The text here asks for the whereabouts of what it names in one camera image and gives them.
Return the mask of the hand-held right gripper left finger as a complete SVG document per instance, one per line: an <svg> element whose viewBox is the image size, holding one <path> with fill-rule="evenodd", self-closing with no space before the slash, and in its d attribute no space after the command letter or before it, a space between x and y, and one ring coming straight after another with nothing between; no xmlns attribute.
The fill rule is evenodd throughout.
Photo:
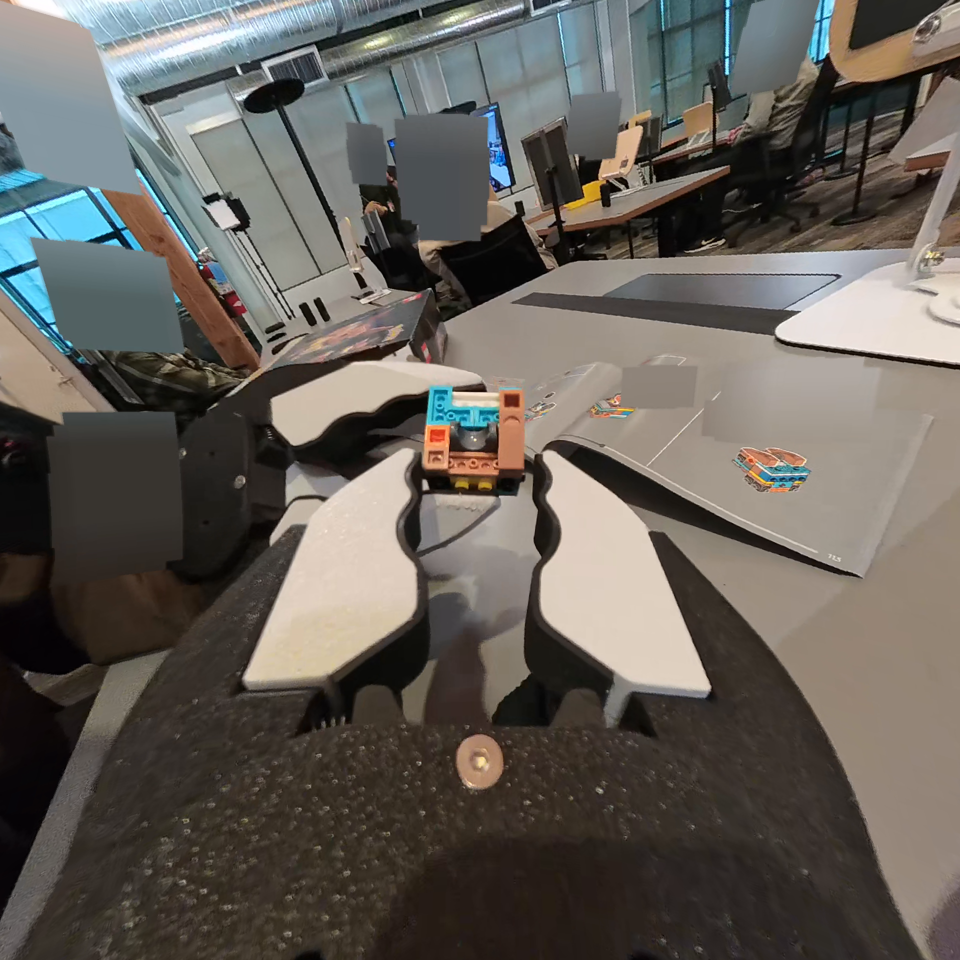
<svg viewBox="0 0 960 960"><path fill-rule="evenodd" d="M313 512L246 670L245 690L328 689L426 626L416 555L420 460L401 449Z"/></svg>

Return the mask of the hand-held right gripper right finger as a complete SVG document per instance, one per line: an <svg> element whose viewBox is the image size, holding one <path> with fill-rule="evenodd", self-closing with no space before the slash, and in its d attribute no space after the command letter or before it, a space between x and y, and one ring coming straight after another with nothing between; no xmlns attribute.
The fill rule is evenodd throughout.
<svg viewBox="0 0 960 960"><path fill-rule="evenodd" d="M649 529L560 453L533 468L529 672L559 705L584 691L618 726L642 695L707 701L712 683Z"/></svg>

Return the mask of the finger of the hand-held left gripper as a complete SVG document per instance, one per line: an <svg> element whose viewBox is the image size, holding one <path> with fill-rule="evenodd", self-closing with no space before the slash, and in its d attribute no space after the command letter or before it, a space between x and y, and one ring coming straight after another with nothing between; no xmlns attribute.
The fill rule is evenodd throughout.
<svg viewBox="0 0 960 960"><path fill-rule="evenodd" d="M350 502L377 500L398 485L394 467L381 466L396 454L409 459L408 448L375 448L341 462L294 462L285 475L284 503L302 499L329 500L346 490Z"/></svg>
<svg viewBox="0 0 960 960"><path fill-rule="evenodd" d="M422 362L353 362L270 400L272 427L293 448L330 440L342 427L367 421L402 402L426 406L432 387L484 391L482 377Z"/></svg>

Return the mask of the multicoloured toy brick model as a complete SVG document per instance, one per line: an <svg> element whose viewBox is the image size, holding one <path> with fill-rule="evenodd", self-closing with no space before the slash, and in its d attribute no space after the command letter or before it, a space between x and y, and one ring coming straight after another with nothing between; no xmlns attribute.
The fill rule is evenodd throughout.
<svg viewBox="0 0 960 960"><path fill-rule="evenodd" d="M525 476L525 456L523 390L430 388L422 451L430 491L514 496Z"/></svg>

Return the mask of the wood-edged desk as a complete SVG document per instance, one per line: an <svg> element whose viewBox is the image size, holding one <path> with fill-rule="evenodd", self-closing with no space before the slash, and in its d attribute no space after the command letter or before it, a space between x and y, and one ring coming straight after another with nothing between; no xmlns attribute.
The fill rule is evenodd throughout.
<svg viewBox="0 0 960 960"><path fill-rule="evenodd" d="M630 224L641 217L651 217L656 221L657 255L660 258L673 258L679 250L674 220L681 202L721 181L729 173L730 166L718 166L614 194L609 206L604 206L597 199L576 208L565 205L559 209L558 215L543 210L528 217L526 223L542 238L551 233L557 222L561 223L561 234L595 232L623 226L627 229L628 245L632 246Z"/></svg>

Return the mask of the printed cardboard toy box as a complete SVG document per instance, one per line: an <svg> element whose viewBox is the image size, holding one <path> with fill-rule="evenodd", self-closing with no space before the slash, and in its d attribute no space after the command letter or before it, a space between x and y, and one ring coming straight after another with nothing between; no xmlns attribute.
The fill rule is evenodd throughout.
<svg viewBox="0 0 960 960"><path fill-rule="evenodd" d="M270 356L273 366L328 364L342 359L391 355L403 348L425 363L441 363L447 331L432 289L397 292L361 314L294 339Z"/></svg>

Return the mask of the grey instruction booklet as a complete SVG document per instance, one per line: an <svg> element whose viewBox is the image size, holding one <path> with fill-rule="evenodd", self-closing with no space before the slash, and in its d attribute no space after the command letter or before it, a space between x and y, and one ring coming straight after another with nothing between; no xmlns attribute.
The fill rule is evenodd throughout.
<svg viewBox="0 0 960 960"><path fill-rule="evenodd" d="M525 385L530 453L605 455L751 534L863 576L932 416L853 357L596 362Z"/></svg>

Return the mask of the red fire extinguisher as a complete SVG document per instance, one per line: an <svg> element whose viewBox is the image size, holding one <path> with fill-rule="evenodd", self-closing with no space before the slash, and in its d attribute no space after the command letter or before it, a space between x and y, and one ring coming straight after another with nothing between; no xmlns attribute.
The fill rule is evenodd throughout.
<svg viewBox="0 0 960 960"><path fill-rule="evenodd" d="M234 284L229 280L219 261L207 247L202 248L198 253L198 270L231 318L239 321L247 314L247 308L237 294Z"/></svg>

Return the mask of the black office chair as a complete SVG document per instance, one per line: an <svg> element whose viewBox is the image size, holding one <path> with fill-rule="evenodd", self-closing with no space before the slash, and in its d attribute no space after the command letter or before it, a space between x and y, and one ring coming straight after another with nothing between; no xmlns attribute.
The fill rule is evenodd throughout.
<svg viewBox="0 0 960 960"><path fill-rule="evenodd" d="M520 215L499 224L477 241L443 246L438 255L473 307L548 272Z"/></svg>

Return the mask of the black light panel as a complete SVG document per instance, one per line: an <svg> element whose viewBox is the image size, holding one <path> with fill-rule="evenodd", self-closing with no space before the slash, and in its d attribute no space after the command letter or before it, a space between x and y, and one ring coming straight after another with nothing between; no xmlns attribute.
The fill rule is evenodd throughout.
<svg viewBox="0 0 960 960"><path fill-rule="evenodd" d="M212 194L201 198L211 222L223 232L246 233L251 218L242 200L232 195Z"/></svg>

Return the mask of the black monitor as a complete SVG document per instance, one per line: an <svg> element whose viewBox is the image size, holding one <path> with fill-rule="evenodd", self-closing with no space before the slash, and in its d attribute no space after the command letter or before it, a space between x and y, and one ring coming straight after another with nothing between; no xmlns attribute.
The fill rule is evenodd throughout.
<svg viewBox="0 0 960 960"><path fill-rule="evenodd" d="M489 161L489 180L495 193L512 189L516 185L509 144L497 102L482 111L486 118L486 141Z"/></svg>
<svg viewBox="0 0 960 960"><path fill-rule="evenodd" d="M521 146L528 164L539 206L552 210L584 197L578 168L568 144L568 123L560 117L523 138Z"/></svg>

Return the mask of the black floor lamp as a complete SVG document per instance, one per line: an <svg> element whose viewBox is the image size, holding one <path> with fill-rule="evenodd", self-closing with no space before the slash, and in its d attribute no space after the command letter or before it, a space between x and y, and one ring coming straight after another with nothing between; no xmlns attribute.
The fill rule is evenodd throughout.
<svg viewBox="0 0 960 960"><path fill-rule="evenodd" d="M251 91L243 100L244 110L249 114L277 114L291 141L295 154L306 174L318 202L330 223L334 234L339 235L338 222L327 195L320 184L313 165L307 156L301 138L290 119L288 108L298 102L306 91L305 84L298 78L280 78L271 80Z"/></svg>

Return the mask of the white flat pad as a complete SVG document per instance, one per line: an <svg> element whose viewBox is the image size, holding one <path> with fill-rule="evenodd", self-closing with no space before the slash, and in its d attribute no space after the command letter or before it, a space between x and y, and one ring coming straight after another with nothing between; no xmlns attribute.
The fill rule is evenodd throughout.
<svg viewBox="0 0 960 960"><path fill-rule="evenodd" d="M787 318L774 336L796 347L958 368L958 258L922 279L903 263L871 270Z"/></svg>

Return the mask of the wooden post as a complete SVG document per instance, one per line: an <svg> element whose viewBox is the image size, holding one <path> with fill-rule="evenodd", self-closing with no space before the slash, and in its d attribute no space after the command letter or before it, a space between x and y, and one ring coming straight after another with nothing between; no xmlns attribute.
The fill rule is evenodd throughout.
<svg viewBox="0 0 960 960"><path fill-rule="evenodd" d="M166 260L174 293L217 352L224 366L259 368L259 357L201 276L186 246L149 194L104 190L102 195L122 219L140 246Z"/></svg>

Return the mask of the silver air duct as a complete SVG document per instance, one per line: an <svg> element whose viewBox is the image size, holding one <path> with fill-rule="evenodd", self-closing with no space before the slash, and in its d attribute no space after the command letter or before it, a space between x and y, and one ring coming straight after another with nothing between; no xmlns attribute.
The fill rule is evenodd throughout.
<svg viewBox="0 0 960 960"><path fill-rule="evenodd" d="M89 30L122 90L142 97L282 54L318 50L322 78L344 80L557 14L575 2L55 2Z"/></svg>

